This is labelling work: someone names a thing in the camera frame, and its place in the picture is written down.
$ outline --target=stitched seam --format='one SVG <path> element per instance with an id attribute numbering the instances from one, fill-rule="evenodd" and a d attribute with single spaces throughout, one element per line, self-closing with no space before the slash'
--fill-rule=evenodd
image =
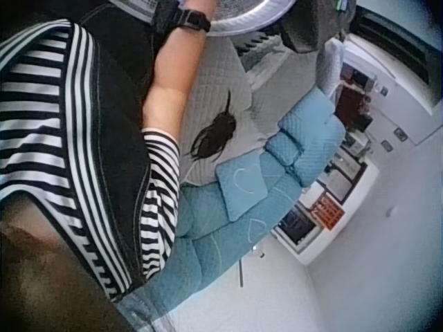
<path id="1" fill-rule="evenodd" d="M 90 12 L 85 14 L 85 16 L 83 16 L 83 18 L 80 19 L 79 24 L 84 25 L 90 19 L 92 19 L 94 16 L 96 16 L 97 14 L 100 14 L 103 10 L 105 10 L 107 8 L 112 8 L 112 7 L 114 7 L 114 5 L 112 3 L 104 3 L 98 7 L 95 7 L 93 10 L 91 10 Z"/>
<path id="2" fill-rule="evenodd" d="M 214 242 L 215 248 L 217 249 L 217 254 L 219 255 L 219 273 L 220 273 L 220 271 L 222 270 L 222 256 L 221 256 L 222 253 L 220 252 L 219 245 L 218 245 L 217 241 L 215 241 L 215 238 L 214 238 L 213 234 L 210 236 L 210 238 Z"/>

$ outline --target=blue cushion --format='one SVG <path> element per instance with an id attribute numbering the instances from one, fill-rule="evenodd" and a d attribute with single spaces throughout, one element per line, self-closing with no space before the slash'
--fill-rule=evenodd
<path id="1" fill-rule="evenodd" d="M 313 141 L 300 158 L 289 167 L 303 187 L 309 187 L 321 174 L 345 138 L 345 127 L 332 116 L 323 127 L 322 134 Z"/>
<path id="2" fill-rule="evenodd" d="M 284 176 L 285 170 L 269 152 L 265 151 L 260 155 L 260 167 L 264 184 L 268 191 Z"/>
<path id="3" fill-rule="evenodd" d="M 218 183 L 210 183 L 203 187 L 184 187 L 181 192 L 190 209 L 182 210 L 179 206 L 177 225 L 180 225 L 182 219 L 192 219 L 192 225 L 184 235 L 185 238 L 195 240 L 204 237 L 229 223 L 223 194 Z"/>
<path id="4" fill-rule="evenodd" d="M 278 125 L 306 149 L 323 131 L 335 112 L 334 104 L 317 87 L 299 101 Z"/>
<path id="5" fill-rule="evenodd" d="M 257 150 L 218 165 L 215 172 L 229 221 L 238 220 L 268 194 Z"/>
<path id="6" fill-rule="evenodd" d="M 246 212 L 237 222 L 229 223 L 194 241 L 201 266 L 199 290 L 225 273 L 268 235 L 293 207 L 301 192 L 300 184 L 289 174 L 285 174 L 269 189 L 266 199 Z"/>
<path id="7" fill-rule="evenodd" d="M 279 131 L 266 143 L 266 150 L 277 159 L 282 165 L 290 166 L 294 164 L 300 156 L 301 151 L 285 132 Z"/>

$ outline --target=floor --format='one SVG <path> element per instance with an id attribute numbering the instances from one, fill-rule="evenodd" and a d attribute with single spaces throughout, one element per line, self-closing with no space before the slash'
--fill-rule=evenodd
<path id="1" fill-rule="evenodd" d="M 273 237 L 193 295 L 169 319 L 180 332 L 324 332 L 304 266 Z"/>

